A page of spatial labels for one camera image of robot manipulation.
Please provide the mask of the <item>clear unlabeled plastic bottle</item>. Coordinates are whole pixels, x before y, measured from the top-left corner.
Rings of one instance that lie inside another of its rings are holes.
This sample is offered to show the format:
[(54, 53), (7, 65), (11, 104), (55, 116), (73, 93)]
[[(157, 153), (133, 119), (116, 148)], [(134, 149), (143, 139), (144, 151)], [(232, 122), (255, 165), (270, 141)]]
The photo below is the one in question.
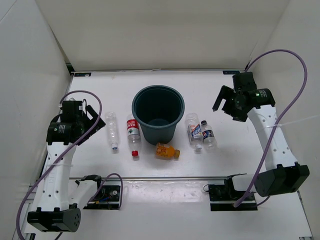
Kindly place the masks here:
[(105, 114), (105, 123), (109, 146), (113, 151), (116, 152), (119, 149), (120, 142), (116, 114), (112, 111), (107, 112)]

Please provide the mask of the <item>red label water bottle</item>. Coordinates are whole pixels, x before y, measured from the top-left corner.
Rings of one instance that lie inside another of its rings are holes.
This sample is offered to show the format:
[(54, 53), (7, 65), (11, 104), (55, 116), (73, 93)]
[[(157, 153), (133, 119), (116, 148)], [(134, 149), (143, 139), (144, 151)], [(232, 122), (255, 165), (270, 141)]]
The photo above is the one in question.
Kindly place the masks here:
[(141, 135), (138, 121), (132, 114), (126, 119), (126, 132), (128, 147), (133, 158), (138, 158), (141, 149)]

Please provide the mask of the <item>white blue label bottle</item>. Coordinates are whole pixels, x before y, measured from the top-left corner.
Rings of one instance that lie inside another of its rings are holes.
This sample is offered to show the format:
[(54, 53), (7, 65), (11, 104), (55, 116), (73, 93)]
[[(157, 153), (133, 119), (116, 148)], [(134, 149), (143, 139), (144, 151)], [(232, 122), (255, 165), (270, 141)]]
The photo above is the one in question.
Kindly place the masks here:
[(204, 137), (198, 115), (196, 113), (188, 113), (185, 117), (185, 124), (187, 127), (189, 144), (196, 152), (199, 152), (202, 149)]

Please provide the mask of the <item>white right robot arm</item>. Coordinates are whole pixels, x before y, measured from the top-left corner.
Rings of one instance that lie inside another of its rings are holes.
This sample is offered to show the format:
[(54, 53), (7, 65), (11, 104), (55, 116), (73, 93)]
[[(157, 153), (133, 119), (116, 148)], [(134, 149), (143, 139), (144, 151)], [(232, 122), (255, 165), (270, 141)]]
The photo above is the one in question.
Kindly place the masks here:
[(265, 171), (259, 173), (252, 190), (261, 197), (296, 192), (309, 177), (307, 165), (300, 165), (291, 152), (278, 120), (275, 100), (267, 88), (258, 89), (252, 72), (239, 72), (232, 77), (233, 88), (222, 86), (212, 107), (234, 121), (250, 120), (256, 130), (265, 156)]

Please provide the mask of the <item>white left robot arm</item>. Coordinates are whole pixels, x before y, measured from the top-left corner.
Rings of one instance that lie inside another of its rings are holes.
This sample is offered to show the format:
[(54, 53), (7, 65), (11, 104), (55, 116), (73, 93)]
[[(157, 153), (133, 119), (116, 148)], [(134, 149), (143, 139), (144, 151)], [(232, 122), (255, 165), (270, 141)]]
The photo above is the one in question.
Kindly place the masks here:
[(69, 179), (76, 147), (106, 124), (86, 100), (65, 100), (61, 113), (47, 130), (47, 166), (43, 175), (41, 195), (27, 222), (41, 232), (71, 232), (78, 230), (81, 209), (90, 198), (100, 200), (105, 188), (97, 175), (84, 179), (76, 192), (69, 196)]

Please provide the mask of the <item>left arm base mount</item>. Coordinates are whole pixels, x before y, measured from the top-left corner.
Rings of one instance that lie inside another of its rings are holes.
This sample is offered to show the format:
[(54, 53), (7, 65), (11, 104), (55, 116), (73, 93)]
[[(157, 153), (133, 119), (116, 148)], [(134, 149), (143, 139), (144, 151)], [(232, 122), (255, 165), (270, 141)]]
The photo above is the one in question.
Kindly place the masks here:
[(84, 210), (119, 210), (122, 201), (122, 184), (120, 180), (112, 179), (103, 184), (102, 189)]

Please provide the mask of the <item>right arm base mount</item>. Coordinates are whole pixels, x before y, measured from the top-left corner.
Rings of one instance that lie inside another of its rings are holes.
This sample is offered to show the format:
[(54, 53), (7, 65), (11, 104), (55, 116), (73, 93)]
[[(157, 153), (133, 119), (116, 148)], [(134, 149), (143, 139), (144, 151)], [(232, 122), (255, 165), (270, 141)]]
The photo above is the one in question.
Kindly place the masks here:
[(209, 195), (211, 212), (236, 212), (236, 211), (257, 211), (257, 202), (255, 195), (250, 193), (249, 196), (238, 206), (234, 203), (240, 199), (244, 191), (236, 191), (226, 184), (206, 184), (203, 186), (205, 193)]

